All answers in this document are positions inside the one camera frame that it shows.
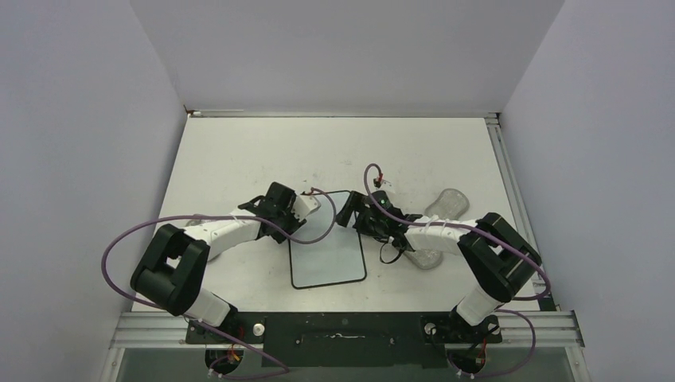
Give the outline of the white whiteboard black frame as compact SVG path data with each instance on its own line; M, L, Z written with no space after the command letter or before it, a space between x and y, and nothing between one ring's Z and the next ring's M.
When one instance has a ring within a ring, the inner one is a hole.
M328 192L339 212L349 191ZM320 236L332 221L333 211L323 195L317 195L321 208L293 236L309 241ZM315 244L289 244L291 285L297 289L358 283L366 279L365 255L360 235L352 228L335 223L330 234Z

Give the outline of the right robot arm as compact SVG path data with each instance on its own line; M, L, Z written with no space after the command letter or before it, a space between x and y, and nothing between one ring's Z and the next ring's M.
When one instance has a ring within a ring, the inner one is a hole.
M478 285L451 311L451 332L461 341L478 335L482 322L499 307L516 300L521 288L542 270L537 251L495 212L464 221L406 214L392 204L385 191L369 195L352 191L336 222L389 243L401 253L462 255Z

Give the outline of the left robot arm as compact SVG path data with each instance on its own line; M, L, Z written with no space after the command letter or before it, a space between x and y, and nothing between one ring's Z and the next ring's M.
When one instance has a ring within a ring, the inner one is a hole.
M164 224L131 276L131 289L174 316L206 323L215 341L231 341L237 331L236 308L202 286L208 262L265 236L282 243L320 207L316 197L273 182L266 194L238 205L224 220L188 228Z

